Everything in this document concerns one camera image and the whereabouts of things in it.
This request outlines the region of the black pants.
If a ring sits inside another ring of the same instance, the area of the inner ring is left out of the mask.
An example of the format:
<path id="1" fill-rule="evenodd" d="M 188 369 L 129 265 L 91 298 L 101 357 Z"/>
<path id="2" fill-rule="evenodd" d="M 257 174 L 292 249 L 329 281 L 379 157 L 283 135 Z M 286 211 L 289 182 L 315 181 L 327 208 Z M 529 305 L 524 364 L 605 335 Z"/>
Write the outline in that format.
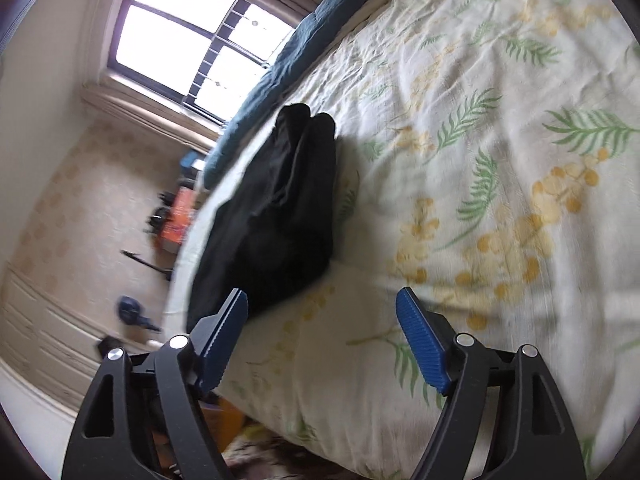
<path id="1" fill-rule="evenodd" d="M 191 287 L 186 326 L 232 289 L 254 318 L 314 284 L 333 254 L 335 122 L 296 103 L 280 109 L 232 196 L 216 211 Z"/>

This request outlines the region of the black tripod stick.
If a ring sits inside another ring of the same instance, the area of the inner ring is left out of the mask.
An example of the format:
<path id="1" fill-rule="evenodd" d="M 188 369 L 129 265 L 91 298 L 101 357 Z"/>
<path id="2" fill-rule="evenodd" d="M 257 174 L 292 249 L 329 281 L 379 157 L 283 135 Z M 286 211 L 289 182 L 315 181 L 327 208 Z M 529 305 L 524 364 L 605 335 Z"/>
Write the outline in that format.
<path id="1" fill-rule="evenodd" d="M 140 263 L 142 264 L 142 266 L 145 266 L 146 268 L 149 268 L 157 273 L 159 273 L 166 281 L 170 282 L 171 278 L 172 278 L 172 269 L 171 268 L 163 268 L 162 266 L 158 266 L 155 263 L 150 263 L 147 262 L 146 260 L 144 260 L 142 257 L 140 257 L 138 254 L 136 254 L 135 252 L 128 252 L 128 250 L 122 249 L 120 251 L 120 253 L 125 256 L 126 258 L 136 262 L 136 263 Z"/>

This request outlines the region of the orange box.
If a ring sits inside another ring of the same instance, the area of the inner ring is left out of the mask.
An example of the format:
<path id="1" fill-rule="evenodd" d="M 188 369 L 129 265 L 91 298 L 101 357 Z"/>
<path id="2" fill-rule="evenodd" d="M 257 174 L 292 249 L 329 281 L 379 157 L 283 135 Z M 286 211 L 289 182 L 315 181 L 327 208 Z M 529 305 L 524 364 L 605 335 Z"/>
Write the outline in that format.
<path id="1" fill-rule="evenodd" d="M 161 192 L 160 206 L 149 218 L 149 226 L 160 248 L 176 254 L 186 238 L 194 218 L 194 191 L 179 186 L 176 192 Z"/>

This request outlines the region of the white drawer cabinet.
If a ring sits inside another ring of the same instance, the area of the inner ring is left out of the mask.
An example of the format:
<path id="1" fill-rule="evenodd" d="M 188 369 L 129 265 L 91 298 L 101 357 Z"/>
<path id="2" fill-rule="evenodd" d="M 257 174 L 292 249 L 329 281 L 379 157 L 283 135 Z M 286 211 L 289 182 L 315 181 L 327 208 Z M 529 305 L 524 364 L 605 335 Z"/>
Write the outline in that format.
<path id="1" fill-rule="evenodd" d="M 72 410 L 96 374 L 96 345 L 107 334 L 128 351 L 146 349 L 145 333 L 128 332 L 114 303 L 137 298 L 160 320 L 167 287 L 131 263 L 89 266 L 58 258 L 50 246 L 20 248 L 1 282 L 1 356 L 17 373 Z"/>

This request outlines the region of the blue box by bed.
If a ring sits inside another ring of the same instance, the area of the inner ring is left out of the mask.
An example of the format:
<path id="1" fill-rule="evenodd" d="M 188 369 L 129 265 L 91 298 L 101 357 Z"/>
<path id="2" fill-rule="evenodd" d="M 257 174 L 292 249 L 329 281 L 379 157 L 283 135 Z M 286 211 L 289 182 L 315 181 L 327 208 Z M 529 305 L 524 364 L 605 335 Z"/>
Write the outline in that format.
<path id="1" fill-rule="evenodd" d="M 180 159 L 180 170 L 183 174 L 196 174 L 202 171 L 206 164 L 206 157 L 198 152 L 190 151 Z"/>

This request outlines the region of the floral white bed cover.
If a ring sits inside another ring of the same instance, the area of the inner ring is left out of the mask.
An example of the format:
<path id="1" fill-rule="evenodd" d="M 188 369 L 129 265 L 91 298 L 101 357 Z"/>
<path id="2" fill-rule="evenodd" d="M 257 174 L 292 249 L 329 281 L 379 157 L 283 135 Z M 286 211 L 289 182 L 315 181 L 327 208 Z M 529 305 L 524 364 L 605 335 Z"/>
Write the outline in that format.
<path id="1" fill-rule="evenodd" d="M 405 479 L 444 405 L 410 287 L 486 346 L 536 346 L 589 478 L 639 418 L 639 44 L 612 0 L 387 0 L 290 94 L 336 123 L 334 252 L 246 324 L 219 393 Z"/>

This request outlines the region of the dark teal quilt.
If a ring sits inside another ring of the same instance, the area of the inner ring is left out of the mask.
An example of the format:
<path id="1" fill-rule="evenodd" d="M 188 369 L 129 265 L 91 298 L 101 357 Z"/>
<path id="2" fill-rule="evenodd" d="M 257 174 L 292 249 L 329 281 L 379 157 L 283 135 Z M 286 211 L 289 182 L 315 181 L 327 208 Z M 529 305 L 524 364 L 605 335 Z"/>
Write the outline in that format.
<path id="1" fill-rule="evenodd" d="M 201 172 L 207 191 L 215 188 L 242 141 L 283 102 L 288 92 L 311 70 L 338 33 L 369 0 L 321 0 L 294 29 L 276 60 L 250 90 Z"/>

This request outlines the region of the window with dark frame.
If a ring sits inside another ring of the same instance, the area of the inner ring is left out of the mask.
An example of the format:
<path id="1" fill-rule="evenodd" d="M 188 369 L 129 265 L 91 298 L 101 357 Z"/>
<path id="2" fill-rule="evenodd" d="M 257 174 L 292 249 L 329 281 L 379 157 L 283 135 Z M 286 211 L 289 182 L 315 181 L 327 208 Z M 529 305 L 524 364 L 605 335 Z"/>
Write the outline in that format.
<path id="1" fill-rule="evenodd" d="M 122 0 L 107 65 L 223 126 L 292 32 L 247 0 Z"/>

